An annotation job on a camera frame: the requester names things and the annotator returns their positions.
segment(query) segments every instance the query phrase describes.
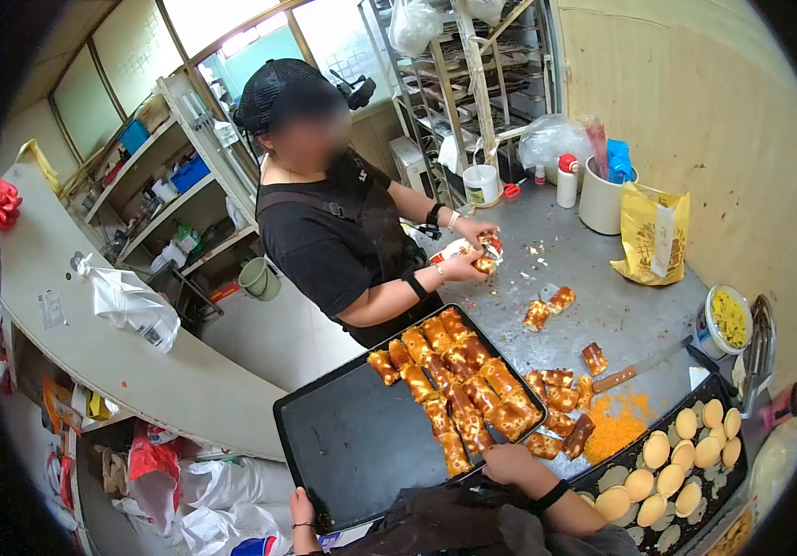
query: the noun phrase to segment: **person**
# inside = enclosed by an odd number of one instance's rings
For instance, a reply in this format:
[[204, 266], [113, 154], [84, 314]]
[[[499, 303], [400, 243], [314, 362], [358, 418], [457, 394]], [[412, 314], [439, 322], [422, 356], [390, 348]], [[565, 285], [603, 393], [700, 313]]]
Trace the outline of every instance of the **person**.
[[[346, 99], [304, 61], [270, 60], [245, 85], [237, 122], [267, 151], [256, 218], [266, 253], [327, 317], [370, 348], [442, 306], [436, 290], [482, 281], [477, 237], [460, 216], [348, 147]], [[429, 265], [399, 218], [450, 228], [476, 252]]]
[[[484, 458], [486, 477], [520, 491], [534, 504], [514, 498], [505, 488], [496, 495], [484, 486], [474, 493], [462, 484], [403, 491], [383, 518], [385, 526], [375, 524], [365, 537], [336, 553], [475, 555], [478, 549], [483, 554], [639, 556], [625, 529], [606, 523], [524, 446], [496, 445]], [[323, 554], [315, 534], [315, 510], [302, 487], [291, 494], [290, 511], [293, 551], [297, 556]]]

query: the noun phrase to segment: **blue storage box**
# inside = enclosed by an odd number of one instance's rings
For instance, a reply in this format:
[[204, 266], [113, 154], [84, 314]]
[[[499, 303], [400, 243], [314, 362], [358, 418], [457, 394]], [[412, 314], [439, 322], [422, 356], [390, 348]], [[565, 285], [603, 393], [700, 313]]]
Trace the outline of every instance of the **blue storage box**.
[[201, 159], [201, 155], [195, 154], [193, 158], [182, 165], [171, 177], [170, 181], [176, 190], [185, 193], [191, 186], [200, 182], [201, 178], [210, 173], [210, 168]]
[[148, 140], [148, 130], [139, 120], [132, 120], [126, 125], [126, 128], [121, 132], [121, 136], [117, 138], [124, 145], [124, 148], [130, 156], [133, 155], [139, 147]]

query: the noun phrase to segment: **orange shredded cheese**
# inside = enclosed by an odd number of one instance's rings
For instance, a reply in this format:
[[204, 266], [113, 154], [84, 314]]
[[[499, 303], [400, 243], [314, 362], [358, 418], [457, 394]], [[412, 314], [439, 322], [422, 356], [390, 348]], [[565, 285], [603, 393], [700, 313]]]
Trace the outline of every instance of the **orange shredded cheese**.
[[583, 447], [583, 455], [592, 465], [610, 458], [646, 431], [646, 424], [634, 414], [634, 408], [641, 416], [649, 414], [649, 397], [645, 394], [615, 396], [621, 405], [617, 417], [609, 414], [612, 396], [599, 396], [593, 400], [593, 408], [588, 417], [596, 424], [596, 429]]

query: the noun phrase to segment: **green bucket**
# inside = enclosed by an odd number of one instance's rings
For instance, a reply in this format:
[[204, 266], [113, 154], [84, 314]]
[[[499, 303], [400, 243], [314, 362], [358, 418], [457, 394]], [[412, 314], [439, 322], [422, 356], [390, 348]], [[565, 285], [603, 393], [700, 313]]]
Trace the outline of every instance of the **green bucket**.
[[281, 280], [266, 264], [266, 260], [257, 257], [241, 269], [237, 284], [261, 302], [270, 302], [281, 291]]

